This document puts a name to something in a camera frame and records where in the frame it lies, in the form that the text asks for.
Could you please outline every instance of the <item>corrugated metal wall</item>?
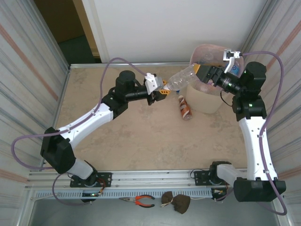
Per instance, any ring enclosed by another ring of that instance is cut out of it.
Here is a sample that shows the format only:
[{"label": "corrugated metal wall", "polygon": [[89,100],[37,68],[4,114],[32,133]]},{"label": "corrugated metal wall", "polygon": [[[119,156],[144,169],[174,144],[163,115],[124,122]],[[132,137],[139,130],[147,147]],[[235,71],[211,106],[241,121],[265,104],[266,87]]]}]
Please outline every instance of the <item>corrugated metal wall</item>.
[{"label": "corrugated metal wall", "polygon": [[[0,1],[0,225],[13,225],[29,170],[10,153],[18,136],[52,126],[68,74],[31,0]],[[16,153],[39,166],[41,139],[17,142]]]},{"label": "corrugated metal wall", "polygon": [[[284,64],[282,92],[267,133],[274,166],[286,181],[288,209],[295,225],[301,225],[301,1],[280,1],[269,19],[251,51],[277,53]],[[250,61],[267,66],[261,96],[269,111],[279,85],[279,64],[267,55],[250,56],[246,63]]]}]

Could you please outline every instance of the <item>doorway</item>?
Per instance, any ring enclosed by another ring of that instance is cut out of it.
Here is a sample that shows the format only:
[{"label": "doorway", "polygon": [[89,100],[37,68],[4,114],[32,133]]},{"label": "doorway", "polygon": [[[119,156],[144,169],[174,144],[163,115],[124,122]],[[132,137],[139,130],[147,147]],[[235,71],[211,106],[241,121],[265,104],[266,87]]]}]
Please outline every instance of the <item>doorway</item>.
[{"label": "doorway", "polygon": [[68,64],[101,63],[81,0],[34,0]]}]

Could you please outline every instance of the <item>wire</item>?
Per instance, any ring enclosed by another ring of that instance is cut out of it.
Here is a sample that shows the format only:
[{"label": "wire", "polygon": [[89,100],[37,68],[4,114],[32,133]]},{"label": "wire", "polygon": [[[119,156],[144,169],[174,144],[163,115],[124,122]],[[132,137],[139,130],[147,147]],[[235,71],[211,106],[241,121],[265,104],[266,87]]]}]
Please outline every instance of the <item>wire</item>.
[{"label": "wire", "polygon": [[229,105],[229,104],[224,100],[224,98],[222,98],[222,91],[226,92],[224,89],[222,89],[221,92],[220,92],[220,97],[221,97],[222,101],[223,101],[226,105],[232,107],[232,105]]},{"label": "wire", "polygon": [[193,169],[193,170],[190,172],[190,178],[192,178],[192,179],[194,179],[194,178],[193,178],[191,175],[192,175],[193,171],[195,171],[195,170],[203,171],[202,169]]},{"label": "wire", "polygon": [[101,184],[103,184],[103,187],[99,190],[99,194],[101,194],[104,190],[104,188],[106,187],[105,181],[102,178],[98,178],[98,182]]},{"label": "wire", "polygon": [[276,213],[278,215],[285,216],[287,214],[287,208],[285,206],[285,203],[284,203],[281,195],[279,194],[277,188],[275,187],[274,182],[273,182],[270,174],[268,173],[269,169],[268,169],[268,165],[267,165],[267,162],[266,162],[266,159],[265,159],[265,156],[264,156],[263,143],[262,143],[262,135],[263,135],[265,129],[267,128],[268,123],[270,122],[270,120],[271,120],[271,118],[274,114],[274,111],[275,111],[275,108],[276,108],[276,105],[277,105],[277,102],[278,102],[278,99],[279,99],[279,96],[280,96],[280,91],[281,91],[281,88],[282,88],[282,83],[283,83],[283,78],[284,78],[284,67],[283,67],[283,63],[282,63],[280,57],[277,54],[269,52],[269,51],[257,51],[257,52],[252,52],[252,53],[244,53],[243,56],[248,56],[248,55],[253,55],[253,54],[269,54],[269,55],[272,55],[273,57],[275,57],[277,59],[277,61],[280,64],[280,81],[279,81],[278,90],[277,90],[277,93],[276,93],[275,100],[274,100],[274,103],[272,105],[271,111],[270,111],[264,125],[262,126],[260,132],[259,132],[259,147],[260,147],[260,154],[261,154],[264,170],[267,174],[269,182],[270,182],[277,198],[279,199],[279,201],[281,203],[281,206],[283,208],[283,212],[277,212],[277,211],[271,209],[270,207],[264,206],[262,203],[260,205],[263,206],[264,208],[266,208],[267,210],[271,211],[272,213]]},{"label": "wire", "polygon": [[67,205],[67,206],[84,206],[84,205],[87,205],[89,204],[90,202],[86,202],[86,203],[71,203],[71,202],[64,202],[62,201],[61,199],[59,199],[57,197],[57,195],[55,194],[55,183],[57,181],[57,179],[61,176],[62,174],[59,174],[57,175],[57,177],[55,178],[55,180],[53,181],[53,184],[52,184],[52,195],[53,197],[59,201],[61,204],[64,204],[64,205]]},{"label": "wire", "polygon": [[227,196],[229,196],[233,191],[234,191],[234,189],[232,188],[232,189],[230,189],[230,190],[227,192],[227,194],[225,194],[223,197],[218,198],[218,199],[215,199],[215,200],[216,200],[216,201],[222,200],[222,199],[226,198]]},{"label": "wire", "polygon": [[[99,101],[98,101],[98,104],[96,106],[96,109],[95,111],[97,111],[100,107],[100,104],[102,102],[102,98],[103,98],[103,78],[104,78],[104,75],[109,67],[109,65],[115,61],[115,60],[121,60],[125,63],[127,63],[128,65],[130,65],[131,67],[133,67],[134,69],[136,69],[139,73],[141,73],[142,75],[146,76],[146,73],[144,73],[143,71],[141,71],[139,68],[137,68],[136,66],[134,66],[132,63],[130,63],[129,61],[123,59],[123,58],[120,58],[120,57],[115,57],[113,59],[111,59],[106,67],[104,68],[104,71],[103,71],[103,74],[101,76],[101,79],[100,79],[100,97],[99,97]],[[52,167],[36,167],[36,166],[30,166],[30,165],[27,165],[26,163],[22,162],[16,155],[16,151],[15,151],[15,145],[16,145],[16,142],[19,141],[19,140],[22,140],[22,139],[25,139],[25,138],[37,138],[37,137],[52,137],[52,136],[57,136],[57,135],[61,135],[63,133],[66,133],[66,132],[69,132],[70,130],[78,127],[79,125],[85,123],[86,121],[88,121],[92,116],[94,115],[94,113],[91,113],[89,116],[87,116],[86,118],[84,118],[82,121],[76,123],[74,126],[71,126],[68,129],[66,130],[63,130],[63,131],[59,131],[59,132],[56,132],[56,133],[47,133],[47,134],[34,134],[34,135],[24,135],[24,136],[20,136],[20,137],[17,137],[16,139],[13,140],[13,142],[11,143],[11,146],[10,146],[10,151],[14,157],[14,159],[22,166],[26,167],[26,168],[29,168],[29,169],[32,169],[32,170],[49,170],[49,169],[53,169]]]}]

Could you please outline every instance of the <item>clear plastic bottle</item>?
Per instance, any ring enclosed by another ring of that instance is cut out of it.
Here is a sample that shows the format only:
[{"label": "clear plastic bottle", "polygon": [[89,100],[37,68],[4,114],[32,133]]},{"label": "clear plastic bottle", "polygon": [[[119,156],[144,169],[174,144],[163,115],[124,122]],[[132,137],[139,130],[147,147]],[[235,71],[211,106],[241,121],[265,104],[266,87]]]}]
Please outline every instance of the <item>clear plastic bottle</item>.
[{"label": "clear plastic bottle", "polygon": [[189,67],[181,70],[168,80],[168,83],[163,89],[177,91],[185,88],[189,83],[198,79],[196,72],[198,71],[199,67],[200,65],[198,64],[192,64]]}]

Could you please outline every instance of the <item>white wall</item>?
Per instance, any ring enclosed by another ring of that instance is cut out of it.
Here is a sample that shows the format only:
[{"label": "white wall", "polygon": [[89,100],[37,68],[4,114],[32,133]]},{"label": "white wall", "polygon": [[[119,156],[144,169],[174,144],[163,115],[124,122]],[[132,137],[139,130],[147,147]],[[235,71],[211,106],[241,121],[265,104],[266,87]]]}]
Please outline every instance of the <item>white wall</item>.
[{"label": "white wall", "polygon": [[203,43],[240,49],[266,0],[83,0],[103,62],[189,61]]}]

